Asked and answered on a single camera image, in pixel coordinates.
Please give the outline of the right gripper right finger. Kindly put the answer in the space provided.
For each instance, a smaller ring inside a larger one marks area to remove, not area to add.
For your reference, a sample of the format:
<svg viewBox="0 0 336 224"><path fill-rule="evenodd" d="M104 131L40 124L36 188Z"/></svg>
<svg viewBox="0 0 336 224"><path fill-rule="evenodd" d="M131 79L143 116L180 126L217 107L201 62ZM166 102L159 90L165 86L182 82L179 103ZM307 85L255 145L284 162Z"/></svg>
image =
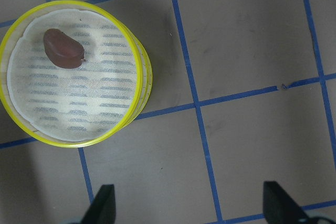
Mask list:
<svg viewBox="0 0 336 224"><path fill-rule="evenodd" d="M276 181L264 182L262 203L269 224L315 223Z"/></svg>

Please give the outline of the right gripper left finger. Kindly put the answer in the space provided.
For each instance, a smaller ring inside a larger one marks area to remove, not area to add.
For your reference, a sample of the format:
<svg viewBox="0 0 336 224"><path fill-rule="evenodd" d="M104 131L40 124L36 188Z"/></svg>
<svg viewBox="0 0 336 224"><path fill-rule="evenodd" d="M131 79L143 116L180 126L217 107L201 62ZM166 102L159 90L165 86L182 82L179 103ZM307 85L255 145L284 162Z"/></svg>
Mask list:
<svg viewBox="0 0 336 224"><path fill-rule="evenodd" d="M116 198L114 185L102 185L80 223L114 224Z"/></svg>

